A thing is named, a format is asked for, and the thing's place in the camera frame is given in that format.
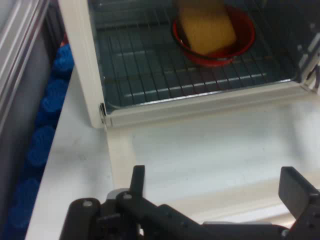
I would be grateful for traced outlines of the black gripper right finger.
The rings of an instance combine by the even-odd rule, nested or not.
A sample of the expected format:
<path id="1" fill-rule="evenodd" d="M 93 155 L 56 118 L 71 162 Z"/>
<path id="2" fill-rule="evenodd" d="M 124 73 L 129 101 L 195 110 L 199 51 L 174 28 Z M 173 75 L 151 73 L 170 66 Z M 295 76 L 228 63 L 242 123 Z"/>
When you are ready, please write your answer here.
<path id="1" fill-rule="evenodd" d="M 278 195 L 295 222 L 285 240 L 318 240 L 320 238 L 320 191 L 294 167 L 280 171 Z"/>

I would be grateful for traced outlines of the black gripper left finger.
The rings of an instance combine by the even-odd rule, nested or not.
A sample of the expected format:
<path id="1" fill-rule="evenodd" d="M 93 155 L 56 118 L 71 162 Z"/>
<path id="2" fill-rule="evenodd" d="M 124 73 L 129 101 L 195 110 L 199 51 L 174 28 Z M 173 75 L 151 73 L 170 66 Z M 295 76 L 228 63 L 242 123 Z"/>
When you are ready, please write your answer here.
<path id="1" fill-rule="evenodd" d="M 130 187 L 100 203 L 80 198 L 68 208 L 64 240 L 211 240 L 212 234 L 168 205 L 143 197 L 145 167 L 133 168 Z"/>

